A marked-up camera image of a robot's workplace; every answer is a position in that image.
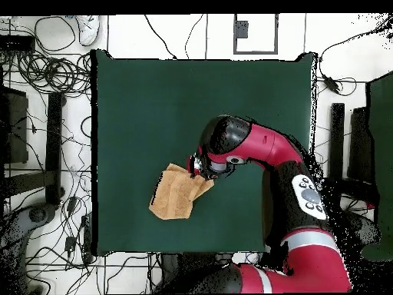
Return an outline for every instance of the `black frame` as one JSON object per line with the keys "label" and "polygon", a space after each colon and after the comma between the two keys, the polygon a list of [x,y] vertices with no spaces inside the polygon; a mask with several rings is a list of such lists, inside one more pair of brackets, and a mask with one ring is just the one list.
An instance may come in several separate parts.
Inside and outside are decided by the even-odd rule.
{"label": "black frame", "polygon": [[275,14],[273,51],[237,51],[237,14],[233,16],[233,54],[235,55],[277,55],[279,53],[279,14]]}
{"label": "black frame", "polygon": [[[3,69],[0,66],[0,120],[6,111],[9,109],[8,103],[4,101],[4,85],[3,85]],[[15,175],[14,177],[5,177],[4,166],[7,164],[5,155],[1,155],[2,165],[0,177],[0,199],[5,201],[5,198],[21,194],[26,191],[45,187],[45,200],[48,204],[59,206],[61,198],[61,93],[53,93],[48,96],[48,122],[47,122],[47,137],[46,137],[46,158],[45,169],[42,171]],[[8,143],[8,131],[3,127],[0,131],[0,146],[3,152]]]}

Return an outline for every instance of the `black cable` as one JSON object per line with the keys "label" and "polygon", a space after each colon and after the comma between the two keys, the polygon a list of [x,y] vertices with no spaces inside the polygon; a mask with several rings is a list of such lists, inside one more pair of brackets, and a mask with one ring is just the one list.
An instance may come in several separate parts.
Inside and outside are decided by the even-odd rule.
{"label": "black cable", "polygon": [[366,32],[363,32],[363,33],[360,33],[360,34],[351,36],[350,38],[347,38],[347,39],[345,39],[344,41],[341,41],[341,42],[338,42],[338,43],[335,43],[335,44],[333,44],[333,45],[328,46],[328,47],[321,53],[321,56],[319,57],[319,72],[321,73],[322,77],[323,77],[323,78],[326,77],[325,74],[323,74],[322,69],[321,69],[321,63],[322,63],[322,60],[323,60],[323,55],[326,53],[326,51],[328,51],[330,48],[334,48],[334,47],[337,46],[337,45],[341,45],[341,44],[346,43],[347,41],[351,41],[351,40],[353,40],[353,39],[355,39],[355,38],[360,38],[360,37],[362,37],[362,36],[366,36],[366,35],[370,35],[370,34],[373,34],[373,33],[377,33],[377,32],[383,31],[384,29],[387,28],[387,26],[385,26],[385,27],[383,28],[383,27],[382,27],[383,24],[385,24],[385,23],[388,22],[389,20],[391,20],[391,17],[390,17],[390,16],[387,17],[380,25],[378,25],[376,28],[372,29],[371,31],[366,31]]}
{"label": "black cable", "polygon": [[91,119],[91,115],[89,115],[88,117],[86,117],[85,119],[83,119],[83,121],[82,121],[82,123],[81,123],[81,131],[82,131],[82,134],[83,134],[85,137],[91,138],[91,136],[87,135],[87,134],[84,132],[84,130],[83,130],[83,124],[86,122],[87,119]]}
{"label": "black cable", "polygon": [[98,285],[98,267],[96,267],[96,270],[95,270],[95,278],[96,278],[96,284],[97,284],[98,293],[99,293],[100,295],[102,295],[102,294],[101,294],[101,291],[100,291],[100,286]]}
{"label": "black cable", "polygon": [[146,18],[147,24],[149,24],[150,29],[153,31],[153,33],[163,42],[163,44],[165,45],[165,49],[168,51],[168,53],[169,53],[170,55],[172,55],[172,57],[173,57],[174,59],[177,59],[177,57],[176,57],[171,51],[169,51],[169,48],[168,48],[168,46],[167,46],[167,43],[166,43],[166,42],[157,34],[157,32],[154,30],[153,26],[151,25],[151,23],[150,23],[150,21],[149,21],[149,18],[148,18],[146,15],[144,15],[144,17]]}
{"label": "black cable", "polygon": [[105,280],[107,278],[107,256],[104,256],[104,295],[107,293]]}
{"label": "black cable", "polygon": [[202,14],[202,15],[200,16],[200,18],[196,21],[196,23],[193,25],[193,27],[191,28],[191,31],[190,31],[190,33],[188,34],[188,38],[187,38],[186,44],[184,45],[184,51],[186,52],[187,59],[189,59],[188,53],[187,53],[187,43],[188,43],[188,40],[190,40],[190,36],[191,36],[191,34],[193,34],[193,29],[194,29],[195,26],[197,26],[197,24],[200,22],[200,20],[202,19],[203,15],[205,15],[205,14]]}
{"label": "black cable", "polygon": [[[344,44],[344,43],[346,43],[346,42],[348,42],[348,41],[351,41],[351,40],[353,40],[353,39],[355,39],[355,38],[360,38],[360,37],[362,37],[362,36],[371,35],[371,34],[374,34],[374,33],[379,33],[379,32],[381,32],[381,31],[384,31],[384,30],[386,30],[386,29],[391,28],[391,22],[390,22],[391,20],[392,20],[392,17],[389,15],[380,25],[378,25],[376,28],[372,29],[371,31],[366,31],[366,32],[363,32],[363,33],[354,35],[354,36],[352,36],[352,37],[350,37],[350,38],[345,39],[344,41],[341,41],[341,42],[335,43],[335,44],[333,44],[333,45],[330,45],[330,46],[328,46],[328,47],[321,53],[321,56],[319,57],[319,72],[321,73],[322,78],[323,78],[323,81],[324,81],[324,83],[325,83],[325,85],[326,85],[327,88],[329,88],[331,91],[335,92],[336,94],[338,94],[338,95],[340,95],[340,96],[349,96],[349,95],[351,95],[351,94],[353,94],[353,93],[355,92],[358,83],[357,83],[356,80],[355,80],[354,78],[352,78],[352,77],[346,77],[346,78],[341,78],[341,79],[336,79],[336,80],[334,80],[334,79],[331,78],[331,77],[327,77],[327,76],[322,72],[322,69],[321,69],[321,64],[322,64],[322,61],[323,61],[323,55],[324,55],[330,48],[333,48],[333,47],[335,47],[335,46],[337,46],[337,45],[342,45],[342,44]],[[352,92],[350,92],[350,93],[348,93],[348,94],[341,94],[341,93],[340,93],[340,90],[339,90],[339,87],[338,87],[338,84],[337,84],[337,81],[340,83],[340,81],[343,81],[343,80],[345,80],[345,79],[352,79],[352,80],[355,82],[355,88],[354,88],[354,90],[353,90]]]}
{"label": "black cable", "polygon": [[128,257],[128,258],[123,262],[123,264],[121,265],[121,268],[119,269],[119,271],[116,272],[115,275],[113,275],[113,276],[111,276],[111,277],[109,277],[109,278],[107,279],[107,282],[106,282],[106,284],[107,284],[106,290],[105,290],[105,276],[104,276],[104,294],[107,295],[108,292],[109,292],[109,280],[111,280],[112,278],[116,277],[116,276],[123,270],[124,266],[125,266],[126,263],[129,261],[129,259],[147,259],[147,258],[148,258],[148,256],[146,256],[146,257],[132,257],[132,256],[131,256],[131,257]]}
{"label": "black cable", "polygon": [[73,35],[74,39],[71,41],[70,44],[64,46],[63,48],[57,48],[57,49],[54,49],[54,50],[51,50],[51,49],[49,49],[49,48],[46,48],[46,47],[41,43],[41,41],[40,41],[39,39],[37,39],[38,46],[39,46],[42,50],[46,51],[48,54],[49,54],[49,52],[65,50],[66,48],[69,48],[71,45],[73,45],[73,44],[75,43],[75,41],[76,41],[76,35],[75,35],[75,32],[74,32],[74,29],[71,27],[71,25],[70,25],[64,18],[62,18],[62,17],[60,17],[60,16],[49,16],[49,17],[44,17],[44,18],[38,19],[38,20],[36,21],[36,23],[35,23],[35,26],[34,26],[34,34],[37,35],[37,27],[38,27],[38,24],[39,24],[39,23],[41,23],[42,21],[44,21],[44,20],[46,20],[46,19],[54,19],[54,18],[59,18],[59,19],[61,19],[63,22],[65,22],[65,24],[67,24],[67,26],[70,28],[70,30],[71,30],[71,32],[72,32],[72,35]]}

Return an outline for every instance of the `cloth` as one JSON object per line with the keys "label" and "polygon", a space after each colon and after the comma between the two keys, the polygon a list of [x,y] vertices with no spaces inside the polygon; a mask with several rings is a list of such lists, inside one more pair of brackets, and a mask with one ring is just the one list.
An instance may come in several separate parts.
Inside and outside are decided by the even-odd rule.
{"label": "cloth", "polygon": [[187,170],[170,164],[157,182],[149,209],[162,220],[189,218],[193,201],[213,185],[213,180],[191,178]]}

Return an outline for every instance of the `chair wheel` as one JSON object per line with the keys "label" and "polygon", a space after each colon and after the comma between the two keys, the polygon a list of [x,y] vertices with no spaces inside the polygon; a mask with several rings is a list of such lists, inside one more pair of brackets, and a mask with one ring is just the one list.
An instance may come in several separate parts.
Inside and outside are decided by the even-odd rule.
{"label": "chair wheel", "polygon": [[43,292],[44,287],[42,285],[34,285],[28,292],[28,295],[42,295]]}

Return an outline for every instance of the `small black square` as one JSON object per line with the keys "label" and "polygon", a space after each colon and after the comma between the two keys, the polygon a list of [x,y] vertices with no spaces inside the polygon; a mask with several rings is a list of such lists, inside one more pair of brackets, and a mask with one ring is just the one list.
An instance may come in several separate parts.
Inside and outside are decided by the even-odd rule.
{"label": "small black square", "polygon": [[248,21],[237,21],[237,38],[248,38],[249,37],[249,22]]}

